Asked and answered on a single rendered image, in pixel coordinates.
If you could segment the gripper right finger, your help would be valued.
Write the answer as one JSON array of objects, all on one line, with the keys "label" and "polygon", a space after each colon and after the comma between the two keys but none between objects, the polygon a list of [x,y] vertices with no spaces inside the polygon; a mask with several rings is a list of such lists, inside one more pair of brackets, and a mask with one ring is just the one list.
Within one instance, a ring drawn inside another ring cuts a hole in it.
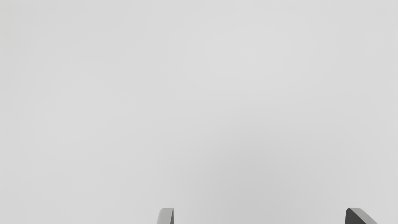
[{"label": "gripper right finger", "polygon": [[378,224],[364,210],[360,208],[347,208],[345,224]]}]

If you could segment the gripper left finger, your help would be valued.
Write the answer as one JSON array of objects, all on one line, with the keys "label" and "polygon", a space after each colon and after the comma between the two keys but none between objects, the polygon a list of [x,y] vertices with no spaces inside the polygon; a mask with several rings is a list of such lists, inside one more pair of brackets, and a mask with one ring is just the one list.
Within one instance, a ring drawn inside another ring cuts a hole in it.
[{"label": "gripper left finger", "polygon": [[162,208],[159,211],[156,224],[174,224],[174,209]]}]

